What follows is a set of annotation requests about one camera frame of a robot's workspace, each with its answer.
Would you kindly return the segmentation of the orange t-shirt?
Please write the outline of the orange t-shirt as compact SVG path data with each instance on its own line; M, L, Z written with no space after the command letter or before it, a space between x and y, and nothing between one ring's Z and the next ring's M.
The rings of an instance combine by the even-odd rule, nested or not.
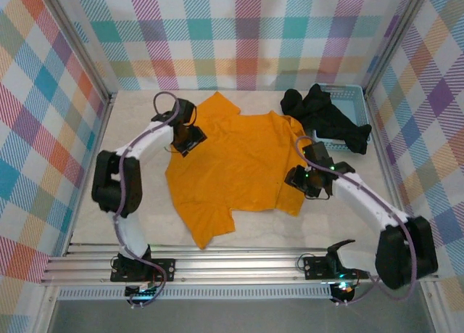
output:
M207 138L185 157L174 154L165 175L197 247L235 231L234 210L299 215L305 196L284 182L303 164L295 142L305 132L297 120L274 111L243 115L215 92L197 107L195 123Z

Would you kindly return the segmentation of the black t-shirt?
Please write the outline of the black t-shirt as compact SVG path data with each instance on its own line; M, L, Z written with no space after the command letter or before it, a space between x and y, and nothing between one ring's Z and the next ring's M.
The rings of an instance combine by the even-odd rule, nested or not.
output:
M316 132L317 137L344 141L351 152L364 155L372 127L353 123L331 100L331 94L320 84L311 86L302 96L289 89L280 102L284 115L298 120L302 127Z

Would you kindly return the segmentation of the light blue plastic basket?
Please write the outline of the light blue plastic basket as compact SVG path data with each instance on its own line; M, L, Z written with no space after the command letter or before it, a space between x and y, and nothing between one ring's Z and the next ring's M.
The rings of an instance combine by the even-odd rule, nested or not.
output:
M370 125L367 104L363 88L358 85L333 85L319 83L322 91L328 92L332 104L337 107L356 126ZM319 137L316 130L311 132L312 138L325 144L329 151L351 152L344 140Z

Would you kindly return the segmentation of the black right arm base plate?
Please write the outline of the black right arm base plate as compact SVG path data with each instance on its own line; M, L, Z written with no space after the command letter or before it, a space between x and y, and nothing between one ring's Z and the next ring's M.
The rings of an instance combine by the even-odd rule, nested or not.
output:
M368 279L368 274L354 268L345 268L339 260L331 256L310 256L303 258L306 280L310 279Z

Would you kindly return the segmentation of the aluminium mounting rail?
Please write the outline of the aluminium mounting rail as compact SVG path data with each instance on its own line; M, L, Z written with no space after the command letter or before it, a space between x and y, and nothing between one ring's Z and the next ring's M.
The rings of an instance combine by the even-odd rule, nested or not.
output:
M116 244L72 243L46 264L44 286L110 285ZM211 247L153 245L152 258L175 261L169 285L303 284L304 259L324 258L326 249L307 247Z

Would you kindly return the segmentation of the aluminium frame post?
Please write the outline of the aluminium frame post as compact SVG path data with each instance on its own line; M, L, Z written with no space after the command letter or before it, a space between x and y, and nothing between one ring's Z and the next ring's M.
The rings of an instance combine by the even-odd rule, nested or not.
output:
M67 39L71 49L75 52L83 69L88 73L88 77L92 84L96 87L97 93L105 101L105 104L110 104L112 100L112 92L105 86L104 80L98 72L91 55L80 39L75 25L68 17L65 8L59 0L44 0L45 5L50 10L52 16L57 21L63 36Z
M368 97L379 83L425 0L391 0L361 81Z

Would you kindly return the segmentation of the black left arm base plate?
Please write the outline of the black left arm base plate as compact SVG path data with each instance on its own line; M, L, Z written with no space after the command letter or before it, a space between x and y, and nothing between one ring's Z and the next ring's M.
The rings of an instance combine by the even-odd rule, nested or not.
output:
M153 267L138 260L131 260L124 257L114 257L111 265L111 282L143 282L143 281L162 281L164 276L161 268L167 276L167 281L174 280L175 259L158 258L150 260L157 265Z

